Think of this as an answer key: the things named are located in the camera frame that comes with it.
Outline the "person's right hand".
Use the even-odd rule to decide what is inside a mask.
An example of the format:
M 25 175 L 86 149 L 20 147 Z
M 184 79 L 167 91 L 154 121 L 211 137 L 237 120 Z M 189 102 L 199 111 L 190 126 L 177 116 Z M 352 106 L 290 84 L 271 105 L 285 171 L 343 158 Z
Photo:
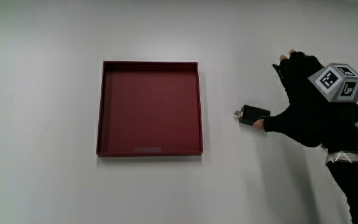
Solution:
M 282 133 L 307 146 L 322 145 L 328 152 L 358 153 L 358 104 L 330 103 L 308 80 L 322 69 L 318 59 L 291 50 L 274 65 L 289 99 L 288 108 L 259 118 L 254 128 Z

